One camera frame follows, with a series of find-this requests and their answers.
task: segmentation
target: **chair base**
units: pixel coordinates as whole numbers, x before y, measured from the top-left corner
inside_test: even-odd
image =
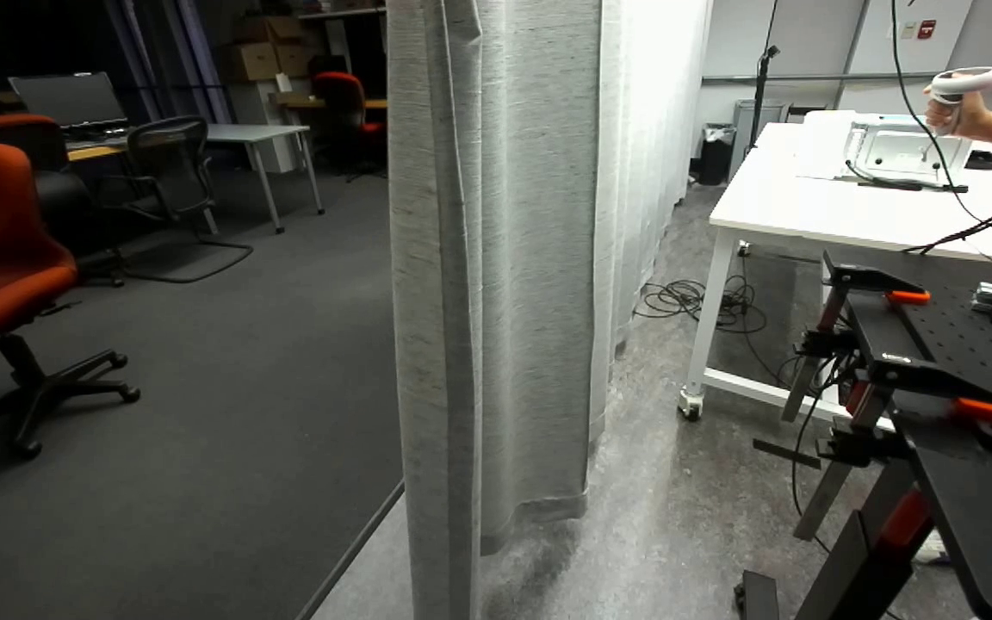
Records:
[[[89,396],[89,391],[116,391],[120,404],[137,404],[140,390],[123,387],[123,382],[99,382],[107,372],[123,368],[128,358],[116,352],[99,352],[89,353],[64,372],[45,374],[45,368],[37,366],[35,352],[28,349],[24,338],[16,333],[3,333],[0,338],[0,352],[14,368],[14,382],[16,390],[0,396],[0,414],[14,414],[14,438],[11,449],[20,459],[35,459],[42,454],[42,441],[35,438],[35,430],[42,426],[42,419],[66,400],[72,396]]]

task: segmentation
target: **orange office chair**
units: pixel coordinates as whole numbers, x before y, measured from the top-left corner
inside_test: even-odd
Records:
[[[387,163],[387,127],[364,120],[364,90],[352,71],[316,71],[316,152],[329,166],[360,173],[364,163]]]
[[[69,166],[64,127],[42,112],[0,112],[0,144],[28,156],[37,183],[42,219],[76,251],[111,251],[120,261],[107,212],[96,205],[82,176]]]
[[[35,459],[42,444],[35,426],[69,396],[116,391],[136,404],[140,391],[120,382],[99,382],[105,372],[120,368],[128,358],[99,352],[45,374],[20,333],[76,281],[76,259],[57,244],[37,219],[35,173],[24,152],[0,144],[0,352],[14,368],[16,390],[0,400],[16,408],[14,449]]]

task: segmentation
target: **computer monitor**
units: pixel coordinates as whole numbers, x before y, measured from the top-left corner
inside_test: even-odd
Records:
[[[66,129],[123,127],[123,106],[107,71],[11,77],[28,109],[57,117]]]

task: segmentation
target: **black chair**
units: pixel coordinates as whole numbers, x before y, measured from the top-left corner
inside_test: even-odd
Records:
[[[188,280],[132,273],[120,265],[123,274],[155,281],[199,281],[217,273],[227,273],[230,265],[251,256],[248,244],[217,242],[217,219],[214,219],[217,201],[206,183],[206,124],[199,117],[168,117],[128,129],[128,166],[132,183],[137,189],[137,201],[132,201],[136,212],[168,225],[190,219],[198,244],[230,248],[237,256],[205,274]]]
[[[140,391],[123,382],[105,382],[128,358],[116,352],[89,353],[64,372],[45,372],[16,333],[28,320],[57,305],[57,296],[76,281],[76,259],[57,244],[37,219],[31,163],[20,147],[0,144],[0,352],[14,368],[16,390],[0,400],[14,414],[14,449],[35,459],[42,444],[35,426],[72,396],[116,391],[136,404]]]

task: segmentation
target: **floor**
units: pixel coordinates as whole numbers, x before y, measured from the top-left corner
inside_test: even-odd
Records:
[[[706,217],[716,196],[716,189],[692,189],[675,209],[656,281],[706,274]],[[740,267],[765,327],[751,338],[716,338],[713,358],[770,377],[787,368],[789,343],[816,318],[816,265],[751,248]],[[793,444],[797,434],[770,407],[724,391],[709,391],[701,423],[680,419],[675,391],[692,333],[688,318],[631,318],[591,472],[591,511],[580,520],[523,528],[514,543],[484,560],[487,620],[728,620],[744,567],[775,575],[781,617],[797,614],[825,550],[789,535],[797,524],[789,461],[751,449],[755,438]],[[825,528],[828,540],[871,480],[874,472],[852,480]],[[812,483],[812,472],[798,472],[803,498]],[[409,617],[403,609],[409,590],[400,503],[316,620],[403,620]],[[972,617],[953,571],[934,565],[918,567],[891,614]]]
[[[248,261],[82,287],[24,327],[50,368],[128,352],[145,400],[66,407],[37,461],[0,438],[0,617],[292,620],[400,483],[387,178],[324,176],[316,217],[307,176],[278,176],[287,235],[248,170],[214,183]],[[227,259],[176,232],[128,256],[183,274]]]

